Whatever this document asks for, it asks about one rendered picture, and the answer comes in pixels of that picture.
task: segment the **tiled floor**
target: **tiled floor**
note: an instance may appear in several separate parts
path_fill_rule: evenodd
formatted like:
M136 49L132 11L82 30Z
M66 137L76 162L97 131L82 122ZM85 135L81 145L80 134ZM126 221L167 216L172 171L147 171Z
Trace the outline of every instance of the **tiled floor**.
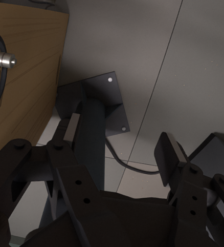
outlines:
M0 2L45 8L22 0ZM56 0L49 10L70 14L59 86L116 73L131 129L108 138L120 160L156 171L153 152L162 132L172 133L188 156L210 133L224 133L224 1ZM54 109L39 145L52 138L59 120ZM169 187L159 174L122 167L107 147L105 157L105 190L167 197ZM25 237L38 228L44 190L43 182L30 185L10 217L12 235ZM24 218L24 200L34 198L31 221L16 227Z

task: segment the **wooden table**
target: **wooden table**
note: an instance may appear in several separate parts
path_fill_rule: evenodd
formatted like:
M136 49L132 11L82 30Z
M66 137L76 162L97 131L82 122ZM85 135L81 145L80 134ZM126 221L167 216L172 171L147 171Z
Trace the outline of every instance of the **wooden table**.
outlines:
M0 150L17 138L35 146L48 124L68 20L64 13L0 3L0 36L17 59L0 101Z

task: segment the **black cable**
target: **black cable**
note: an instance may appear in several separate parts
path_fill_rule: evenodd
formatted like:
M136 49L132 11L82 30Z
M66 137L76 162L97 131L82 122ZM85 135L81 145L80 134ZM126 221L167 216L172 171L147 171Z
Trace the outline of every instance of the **black cable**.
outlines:
M36 1L32 1L32 0L28 0L28 1L35 3L35 4L48 4L48 6L46 6L45 9L48 9L48 7L50 7L50 6L55 6L54 4L50 4L48 2L36 2Z
M144 173L144 174L148 174L148 175L152 175L152 174L158 174L160 173L159 171L156 171L156 172L147 172L147 171L143 171L143 170L140 170L140 169L137 169L137 168L134 168L134 167L130 167L128 166L127 164L123 163L116 155L116 153L114 152L113 148L111 147L110 143L108 142L107 138L105 138L105 144L107 145L108 149L111 151L113 157L116 159L116 161L121 164L122 166L124 166L125 168L128 168L132 171L135 171L135 172L139 172L139 173Z

